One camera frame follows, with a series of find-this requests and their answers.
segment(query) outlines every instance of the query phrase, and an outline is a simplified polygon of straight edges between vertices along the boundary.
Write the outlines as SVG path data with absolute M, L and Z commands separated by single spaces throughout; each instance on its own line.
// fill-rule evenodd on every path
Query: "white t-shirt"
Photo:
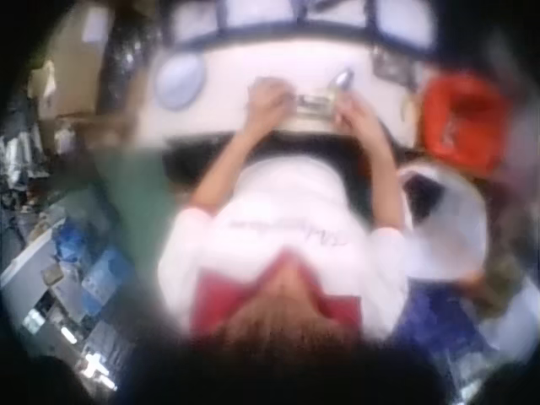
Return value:
M 177 216 L 159 263 L 159 285 L 184 332 L 202 269 L 254 283 L 283 250 L 309 265 L 322 292 L 360 298 L 362 333 L 385 338 L 408 296 L 402 233 L 370 232 L 348 207 L 339 174 L 308 157 L 275 158 L 244 169 L 215 216 Z

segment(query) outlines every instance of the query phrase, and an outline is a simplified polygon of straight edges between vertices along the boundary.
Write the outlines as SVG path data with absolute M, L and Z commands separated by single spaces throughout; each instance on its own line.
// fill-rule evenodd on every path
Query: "white desk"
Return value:
M 414 119 L 402 117 L 402 103 L 408 92 L 373 75 L 367 45 L 306 38 L 268 40 L 223 46 L 204 52 L 203 58 L 206 83 L 201 94 L 182 111 L 167 111 L 159 106 L 153 96 L 151 68 L 138 115 L 136 146 L 162 147 L 167 138 L 200 138 L 235 131 L 246 117 L 247 88 L 257 77 L 282 77 L 299 94 L 313 94 L 347 67 L 355 71 L 354 90 L 370 101 L 397 142 L 408 147 L 415 142 Z M 306 117 L 295 117 L 280 129 L 334 132 L 330 122 Z

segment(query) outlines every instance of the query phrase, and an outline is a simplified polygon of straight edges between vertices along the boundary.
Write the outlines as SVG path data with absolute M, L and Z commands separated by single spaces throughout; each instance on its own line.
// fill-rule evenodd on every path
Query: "orange bag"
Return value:
M 490 83 L 468 73 L 433 79 L 424 95 L 424 146 L 438 159 L 489 177 L 505 146 L 509 106 Z

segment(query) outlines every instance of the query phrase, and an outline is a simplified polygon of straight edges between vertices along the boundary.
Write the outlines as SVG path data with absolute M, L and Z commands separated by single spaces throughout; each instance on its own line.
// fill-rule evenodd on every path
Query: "hair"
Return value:
M 418 353 L 363 342 L 294 308 L 256 300 L 211 336 L 139 347 L 115 403 L 446 403 Z

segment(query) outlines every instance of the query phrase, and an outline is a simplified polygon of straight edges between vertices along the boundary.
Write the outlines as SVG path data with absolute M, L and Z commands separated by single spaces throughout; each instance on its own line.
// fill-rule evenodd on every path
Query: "hand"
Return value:
M 390 144 L 373 108 L 355 94 L 337 95 L 334 126 L 339 132 L 357 138 L 368 154 L 390 151 Z
M 245 130 L 264 138 L 294 111 L 294 88 L 281 78 L 259 78 L 249 90 Z

